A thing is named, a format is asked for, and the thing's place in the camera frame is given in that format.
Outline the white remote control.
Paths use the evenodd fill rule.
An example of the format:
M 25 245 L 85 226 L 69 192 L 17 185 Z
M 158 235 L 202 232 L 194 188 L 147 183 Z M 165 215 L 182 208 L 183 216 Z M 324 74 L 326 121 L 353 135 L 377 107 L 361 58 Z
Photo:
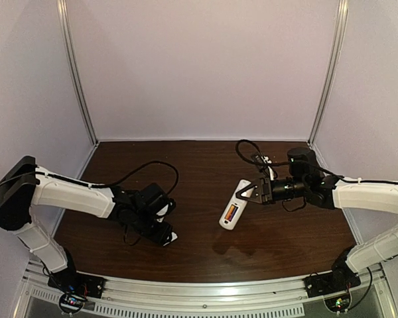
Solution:
M 233 192 L 233 195 L 219 220 L 220 226 L 225 230 L 232 231 L 237 225 L 237 222 L 246 208 L 247 200 L 237 198 L 236 193 L 250 184 L 251 182 L 248 180 L 240 180 Z

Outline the purple AA battery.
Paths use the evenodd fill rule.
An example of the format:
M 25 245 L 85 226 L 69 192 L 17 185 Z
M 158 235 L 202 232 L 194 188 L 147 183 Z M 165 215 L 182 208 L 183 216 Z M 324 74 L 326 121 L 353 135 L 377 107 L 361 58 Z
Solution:
M 233 218 L 235 217 L 235 214 L 237 213 L 237 210 L 239 209 L 239 207 L 238 206 L 236 206 L 236 205 L 231 205 L 230 206 L 230 209 L 229 209 L 229 211 L 228 211 L 228 220 L 229 221 L 232 221 L 233 220 Z

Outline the orange AA battery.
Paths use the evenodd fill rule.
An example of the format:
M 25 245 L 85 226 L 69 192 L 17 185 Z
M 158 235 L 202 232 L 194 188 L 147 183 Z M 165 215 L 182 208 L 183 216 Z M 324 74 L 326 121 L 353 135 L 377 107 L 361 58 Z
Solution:
M 233 216 L 235 215 L 236 211 L 237 211 L 237 207 L 235 205 L 230 205 L 227 213 L 225 214 L 225 217 L 224 217 L 225 220 L 231 221 Z

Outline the white battery cover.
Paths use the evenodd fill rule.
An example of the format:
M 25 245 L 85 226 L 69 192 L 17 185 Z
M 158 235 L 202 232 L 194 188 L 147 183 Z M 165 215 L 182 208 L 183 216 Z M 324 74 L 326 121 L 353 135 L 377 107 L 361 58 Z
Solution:
M 170 243 L 174 242 L 177 238 L 178 238 L 177 234 L 175 232 L 171 232 L 171 234 L 169 234 L 163 246 L 169 245 Z

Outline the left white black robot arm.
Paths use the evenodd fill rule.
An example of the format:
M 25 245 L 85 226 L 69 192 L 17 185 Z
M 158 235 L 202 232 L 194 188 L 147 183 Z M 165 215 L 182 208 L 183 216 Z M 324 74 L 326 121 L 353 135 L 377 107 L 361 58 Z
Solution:
M 0 228 L 12 232 L 46 268 L 62 290 L 82 284 L 74 261 L 32 214 L 32 206 L 69 209 L 119 223 L 159 246 L 178 236 L 165 221 L 176 207 L 158 184 L 142 190 L 124 189 L 121 182 L 94 184 L 55 174 L 24 156 L 0 181 Z

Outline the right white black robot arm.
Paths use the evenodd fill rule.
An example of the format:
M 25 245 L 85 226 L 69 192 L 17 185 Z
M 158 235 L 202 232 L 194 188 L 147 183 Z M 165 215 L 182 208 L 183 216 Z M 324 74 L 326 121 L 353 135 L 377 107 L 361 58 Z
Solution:
M 398 215 L 398 181 L 363 180 L 339 176 L 318 165 L 309 148 L 296 147 L 287 152 L 285 165 L 290 175 L 283 180 L 271 178 L 276 163 L 264 161 L 257 153 L 247 163 L 257 166 L 265 177 L 236 191 L 244 201 L 270 204 L 301 197 L 307 204 L 323 209 L 366 209 Z M 331 288 L 346 288 L 358 281 L 361 270 L 398 256 L 398 225 L 367 242 L 345 249 L 331 268 Z

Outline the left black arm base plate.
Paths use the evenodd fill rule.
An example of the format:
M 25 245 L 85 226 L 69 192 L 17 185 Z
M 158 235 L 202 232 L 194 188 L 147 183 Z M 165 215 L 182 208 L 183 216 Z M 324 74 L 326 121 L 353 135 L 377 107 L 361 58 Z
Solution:
M 74 293 L 83 297 L 100 299 L 103 293 L 105 279 L 99 276 L 81 274 L 76 270 L 66 268 L 48 275 L 48 286 L 62 292 Z

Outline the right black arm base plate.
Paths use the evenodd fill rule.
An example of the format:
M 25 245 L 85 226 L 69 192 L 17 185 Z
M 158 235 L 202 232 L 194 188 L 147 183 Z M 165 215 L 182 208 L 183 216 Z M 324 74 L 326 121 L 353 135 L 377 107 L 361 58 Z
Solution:
M 361 284 L 359 276 L 349 270 L 337 269 L 323 274 L 311 274 L 303 279 L 309 298 L 346 291 Z

